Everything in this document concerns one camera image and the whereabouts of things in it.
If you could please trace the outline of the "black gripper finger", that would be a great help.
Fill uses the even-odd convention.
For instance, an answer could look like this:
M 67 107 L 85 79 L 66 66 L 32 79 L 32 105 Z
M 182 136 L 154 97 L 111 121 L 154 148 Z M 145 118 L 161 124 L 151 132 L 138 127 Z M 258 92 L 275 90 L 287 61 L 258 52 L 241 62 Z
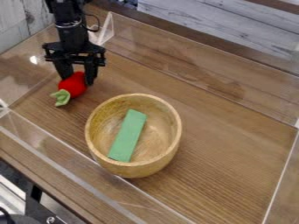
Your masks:
M 94 63 L 87 63 L 85 65 L 86 69 L 86 82 L 87 85 L 91 86 L 98 77 L 99 67 Z
M 63 80 L 73 76 L 74 67 L 70 60 L 55 60 L 54 65 Z

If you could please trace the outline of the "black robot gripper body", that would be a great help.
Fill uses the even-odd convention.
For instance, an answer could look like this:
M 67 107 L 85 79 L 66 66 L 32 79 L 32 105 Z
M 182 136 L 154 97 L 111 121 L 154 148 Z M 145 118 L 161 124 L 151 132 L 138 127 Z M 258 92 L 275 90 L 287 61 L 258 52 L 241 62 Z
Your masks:
M 57 23 L 58 42 L 45 43 L 45 58 L 57 67 L 103 67 L 106 65 L 106 49 L 90 41 L 89 27 L 85 19 L 70 23 Z

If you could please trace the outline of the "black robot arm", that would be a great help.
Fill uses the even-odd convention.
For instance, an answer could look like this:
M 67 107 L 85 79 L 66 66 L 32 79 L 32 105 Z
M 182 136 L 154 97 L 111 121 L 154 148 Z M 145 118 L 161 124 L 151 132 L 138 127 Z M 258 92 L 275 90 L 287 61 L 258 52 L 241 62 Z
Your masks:
M 66 81 L 74 74 L 74 65 L 85 66 L 86 84 L 91 86 L 99 74 L 99 67 L 106 65 L 106 48 L 90 41 L 90 29 L 85 5 L 93 0 L 46 0 L 50 13 L 55 17 L 55 27 L 61 40 L 45 43 L 45 58 L 57 68 Z

